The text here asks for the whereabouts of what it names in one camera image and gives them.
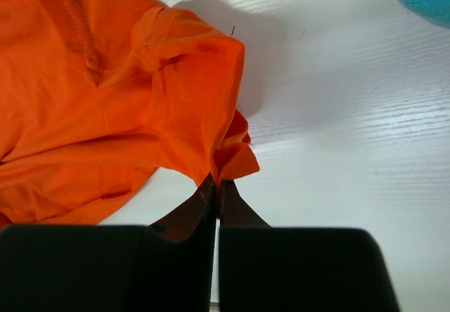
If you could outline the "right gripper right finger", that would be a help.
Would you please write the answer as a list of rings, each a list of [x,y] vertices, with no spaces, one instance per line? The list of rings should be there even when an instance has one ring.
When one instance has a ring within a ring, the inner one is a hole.
[[[382,252],[357,228],[270,226],[221,186],[222,311],[398,311]]]

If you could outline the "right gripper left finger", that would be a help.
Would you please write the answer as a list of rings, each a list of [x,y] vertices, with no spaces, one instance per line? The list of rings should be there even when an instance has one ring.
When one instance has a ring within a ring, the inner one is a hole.
[[[11,225],[2,311],[208,311],[215,183],[148,226]]]

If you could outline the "orange t shirt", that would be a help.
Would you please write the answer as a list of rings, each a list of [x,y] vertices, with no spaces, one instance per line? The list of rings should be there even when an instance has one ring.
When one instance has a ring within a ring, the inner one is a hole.
[[[257,172],[244,56],[158,0],[1,0],[1,225],[97,224],[160,167]]]

